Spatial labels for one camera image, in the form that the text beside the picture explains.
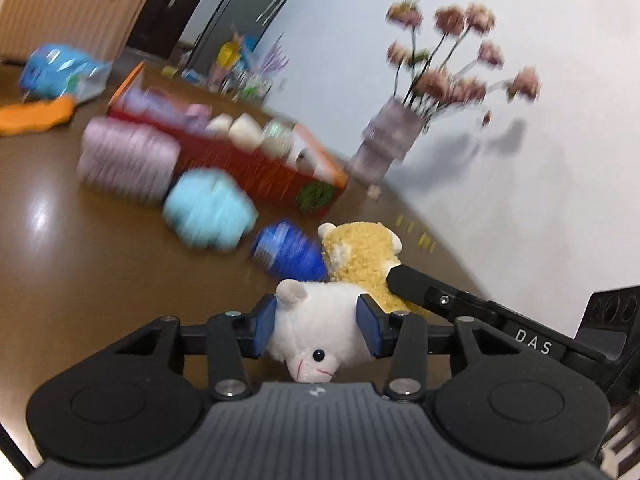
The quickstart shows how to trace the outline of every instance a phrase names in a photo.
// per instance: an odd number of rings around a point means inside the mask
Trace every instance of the refrigerator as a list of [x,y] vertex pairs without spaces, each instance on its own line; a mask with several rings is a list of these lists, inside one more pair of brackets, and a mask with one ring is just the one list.
[[193,47],[187,67],[207,75],[220,47],[233,39],[234,28],[240,34],[260,40],[278,13],[282,1],[222,0]]

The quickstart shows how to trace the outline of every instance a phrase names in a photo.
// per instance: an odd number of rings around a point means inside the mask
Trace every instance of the pink flower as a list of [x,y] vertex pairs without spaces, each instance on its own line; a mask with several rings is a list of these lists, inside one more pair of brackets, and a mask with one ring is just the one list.
[[504,57],[499,46],[491,41],[483,41],[478,51],[478,61],[487,63],[492,67],[502,67],[504,65]]
[[386,59],[392,65],[402,65],[402,63],[409,60],[410,58],[411,51],[402,46],[397,41],[394,41],[386,50]]
[[521,95],[529,99],[529,101],[535,101],[540,95],[540,80],[536,69],[532,66],[527,66],[515,77],[511,83],[507,86],[507,98],[512,101],[516,95]]
[[465,28],[465,13],[456,5],[440,7],[434,18],[436,28],[443,34],[459,36]]
[[495,27],[494,13],[483,4],[469,4],[465,16],[467,25],[480,34],[486,34]]
[[386,12],[386,18],[404,28],[418,28],[422,25],[422,13],[413,0],[393,4]]
[[467,104],[482,101],[486,95],[486,84],[476,78],[458,79],[447,95],[448,103]]
[[436,101],[442,101],[449,92],[449,73],[446,70],[427,70],[414,85],[414,93],[428,95]]

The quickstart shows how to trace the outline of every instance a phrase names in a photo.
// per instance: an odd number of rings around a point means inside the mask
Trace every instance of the small toy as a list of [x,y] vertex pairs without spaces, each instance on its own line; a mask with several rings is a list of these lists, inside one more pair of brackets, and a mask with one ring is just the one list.
[[244,152],[255,151],[264,140],[260,124],[249,114],[242,114],[229,128],[229,140]]
[[78,177],[143,202],[159,202],[171,184],[180,144],[147,124],[95,118],[82,135]]
[[94,61],[89,54],[65,45],[46,44],[31,54],[20,87],[41,99],[71,94],[80,104],[104,92],[110,73],[110,63]]
[[180,70],[179,68],[176,68],[175,66],[165,66],[160,73],[165,76],[168,77],[169,79],[171,79],[174,75],[177,74],[178,70]]
[[251,256],[280,280],[320,282],[326,278],[320,244],[284,220],[258,233]]
[[184,79],[187,83],[192,83],[196,86],[206,86],[207,78],[201,74],[198,74],[195,70],[183,70],[180,74],[180,77]]
[[236,181],[220,170],[184,173],[164,203],[164,220],[192,248],[228,251],[254,228],[258,213]]
[[364,288],[386,313],[420,308],[393,295],[386,286],[392,267],[400,265],[400,238],[382,224],[352,222],[318,228],[322,254],[332,282],[354,283]]
[[351,283],[280,282],[268,352],[298,383],[328,383],[338,368],[371,360],[356,323],[363,293]]
[[233,124],[234,119],[228,114],[220,114],[214,117],[207,125],[208,132],[215,132],[217,134],[227,135],[229,128]]
[[46,132],[73,117],[76,101],[67,94],[53,101],[0,107],[0,136]]

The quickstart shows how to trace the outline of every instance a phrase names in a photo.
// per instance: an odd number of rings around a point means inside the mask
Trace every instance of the suitcase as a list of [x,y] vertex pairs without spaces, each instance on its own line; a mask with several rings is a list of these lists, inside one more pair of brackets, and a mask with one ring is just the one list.
[[0,59],[25,61],[45,43],[113,62],[146,0],[0,0]]
[[146,124],[92,119],[82,136],[78,178],[141,202],[159,202],[171,184],[180,144]]

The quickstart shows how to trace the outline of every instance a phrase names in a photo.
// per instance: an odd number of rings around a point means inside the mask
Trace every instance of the door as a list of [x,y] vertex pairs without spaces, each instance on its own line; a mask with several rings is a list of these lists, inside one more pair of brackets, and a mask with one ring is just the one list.
[[127,45],[168,58],[200,0],[148,0]]

